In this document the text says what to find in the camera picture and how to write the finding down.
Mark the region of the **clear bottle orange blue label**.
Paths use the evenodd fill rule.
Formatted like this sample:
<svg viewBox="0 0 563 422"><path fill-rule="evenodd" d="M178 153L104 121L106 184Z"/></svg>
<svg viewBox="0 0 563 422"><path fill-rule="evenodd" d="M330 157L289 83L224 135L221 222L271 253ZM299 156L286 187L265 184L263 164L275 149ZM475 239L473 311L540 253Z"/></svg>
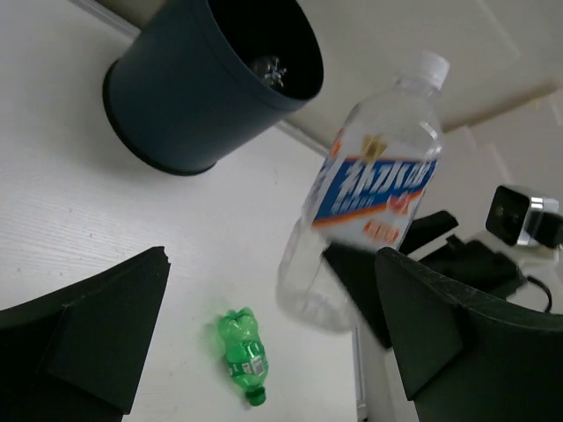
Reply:
<svg viewBox="0 0 563 422"><path fill-rule="evenodd" d="M403 242L443 150L433 98L450 63L415 53L395 84L349 113L304 201L278 267L275 296L289 317L350 331L351 298L322 257L332 243L375 252Z"/></svg>

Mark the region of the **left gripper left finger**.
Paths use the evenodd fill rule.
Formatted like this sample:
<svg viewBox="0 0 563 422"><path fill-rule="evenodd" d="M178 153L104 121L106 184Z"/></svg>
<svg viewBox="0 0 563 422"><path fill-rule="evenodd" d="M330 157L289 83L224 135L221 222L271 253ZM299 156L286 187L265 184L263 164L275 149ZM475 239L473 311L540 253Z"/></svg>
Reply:
<svg viewBox="0 0 563 422"><path fill-rule="evenodd" d="M162 246L1 312L3 421L120 421L133 407L170 263Z"/></svg>

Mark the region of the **clear bottle blue green label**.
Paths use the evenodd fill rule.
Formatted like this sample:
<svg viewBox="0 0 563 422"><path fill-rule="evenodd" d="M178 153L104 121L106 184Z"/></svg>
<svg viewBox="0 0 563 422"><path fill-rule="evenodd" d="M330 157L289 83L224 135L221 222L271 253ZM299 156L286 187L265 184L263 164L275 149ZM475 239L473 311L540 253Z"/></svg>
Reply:
<svg viewBox="0 0 563 422"><path fill-rule="evenodd" d="M251 61L250 69L254 75L266 86L282 91L285 87L284 77L287 68L276 55L262 55Z"/></svg>

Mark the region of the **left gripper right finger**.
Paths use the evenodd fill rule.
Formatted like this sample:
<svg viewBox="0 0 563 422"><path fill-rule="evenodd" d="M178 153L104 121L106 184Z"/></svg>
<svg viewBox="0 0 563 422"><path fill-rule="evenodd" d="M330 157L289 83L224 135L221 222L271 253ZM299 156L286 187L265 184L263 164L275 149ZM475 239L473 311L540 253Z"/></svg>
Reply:
<svg viewBox="0 0 563 422"><path fill-rule="evenodd" d="M560 421L562 317L436 273L393 249L377 289L421 421Z"/></svg>

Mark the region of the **dark blue round bin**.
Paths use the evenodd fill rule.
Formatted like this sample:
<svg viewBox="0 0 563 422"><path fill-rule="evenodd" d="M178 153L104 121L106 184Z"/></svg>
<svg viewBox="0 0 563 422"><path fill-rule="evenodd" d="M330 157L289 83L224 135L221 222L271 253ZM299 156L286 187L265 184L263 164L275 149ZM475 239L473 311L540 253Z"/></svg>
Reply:
<svg viewBox="0 0 563 422"><path fill-rule="evenodd" d="M253 59L276 55L285 87L264 85ZM106 116L146 164L207 171L320 92L322 55L295 1L167 1L106 72Z"/></svg>

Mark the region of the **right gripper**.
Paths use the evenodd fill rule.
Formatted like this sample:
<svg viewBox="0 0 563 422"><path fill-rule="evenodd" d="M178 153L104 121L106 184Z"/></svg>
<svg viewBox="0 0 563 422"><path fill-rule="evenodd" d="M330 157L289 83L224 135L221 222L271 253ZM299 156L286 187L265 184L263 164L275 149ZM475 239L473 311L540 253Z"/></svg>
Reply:
<svg viewBox="0 0 563 422"><path fill-rule="evenodd" d="M417 218L398 251L408 255L457 226L457 219L445 210ZM378 344L384 350L391 349L391 336L377 288L376 254L331 243L323 251L323 258ZM479 240L465 242L455 235L448 236L446 244L418 261L445 277L501 299L527 283L520 268L506 255L492 251Z"/></svg>

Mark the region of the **green plastic bottle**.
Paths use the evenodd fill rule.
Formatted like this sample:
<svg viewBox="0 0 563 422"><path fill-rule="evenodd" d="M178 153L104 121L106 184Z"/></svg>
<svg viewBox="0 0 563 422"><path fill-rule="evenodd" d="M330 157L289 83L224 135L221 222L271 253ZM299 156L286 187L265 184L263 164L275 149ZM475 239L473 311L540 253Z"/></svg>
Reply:
<svg viewBox="0 0 563 422"><path fill-rule="evenodd" d="M249 405L263 405L267 400L265 380L269 363L252 310L247 307L239 311L230 309L219 318L217 331L231 380L242 390Z"/></svg>

